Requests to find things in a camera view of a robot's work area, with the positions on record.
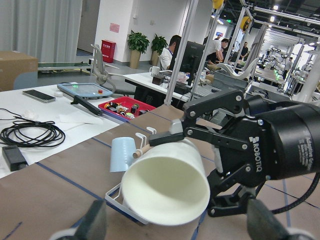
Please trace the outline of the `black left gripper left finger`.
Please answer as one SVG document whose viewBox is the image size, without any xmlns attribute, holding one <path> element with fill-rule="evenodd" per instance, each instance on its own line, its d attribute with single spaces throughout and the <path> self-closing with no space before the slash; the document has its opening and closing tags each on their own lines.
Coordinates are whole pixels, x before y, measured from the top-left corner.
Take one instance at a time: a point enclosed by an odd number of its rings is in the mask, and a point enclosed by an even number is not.
<svg viewBox="0 0 320 240">
<path fill-rule="evenodd" d="M 73 240 L 104 240 L 107 233 L 107 213 L 104 200 L 95 200 L 73 235 Z"/>
</svg>

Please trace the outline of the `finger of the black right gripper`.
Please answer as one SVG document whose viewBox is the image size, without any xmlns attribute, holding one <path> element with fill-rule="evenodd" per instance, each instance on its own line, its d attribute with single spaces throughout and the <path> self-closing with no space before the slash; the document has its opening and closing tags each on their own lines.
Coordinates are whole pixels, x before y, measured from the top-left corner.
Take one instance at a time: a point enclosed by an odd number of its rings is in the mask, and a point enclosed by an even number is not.
<svg viewBox="0 0 320 240">
<path fill-rule="evenodd" d="M 156 133 L 149 137 L 149 145 L 155 147 L 161 144 L 178 142 L 184 139 L 183 124 L 180 119 L 175 119 L 171 122 L 168 131 Z"/>
</svg>

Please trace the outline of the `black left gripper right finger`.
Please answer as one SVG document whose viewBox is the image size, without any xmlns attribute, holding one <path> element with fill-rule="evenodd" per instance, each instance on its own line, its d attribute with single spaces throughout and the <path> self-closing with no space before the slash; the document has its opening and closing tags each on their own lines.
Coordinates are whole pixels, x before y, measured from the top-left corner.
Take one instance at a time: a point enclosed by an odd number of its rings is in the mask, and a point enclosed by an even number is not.
<svg viewBox="0 0 320 240">
<path fill-rule="evenodd" d="M 262 201 L 247 203 L 247 232 L 252 240 L 287 240 L 288 231 Z"/>
</svg>

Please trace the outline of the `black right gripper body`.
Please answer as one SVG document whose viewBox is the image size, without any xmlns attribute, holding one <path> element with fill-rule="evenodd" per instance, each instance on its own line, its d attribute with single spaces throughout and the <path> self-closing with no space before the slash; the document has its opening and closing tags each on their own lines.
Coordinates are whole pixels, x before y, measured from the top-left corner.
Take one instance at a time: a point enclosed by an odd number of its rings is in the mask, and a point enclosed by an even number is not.
<svg viewBox="0 0 320 240">
<path fill-rule="evenodd" d="M 197 125 L 204 113 L 225 109 L 235 114 L 222 129 Z M 215 170 L 208 176 L 207 212 L 223 217 L 247 212 L 266 181 L 314 174 L 296 201 L 275 209 L 286 212 L 305 201 L 320 180 L 320 108 L 311 103 L 270 103 L 260 96 L 244 98 L 237 89 L 223 90 L 183 105 L 183 134 L 212 144 Z"/>
</svg>

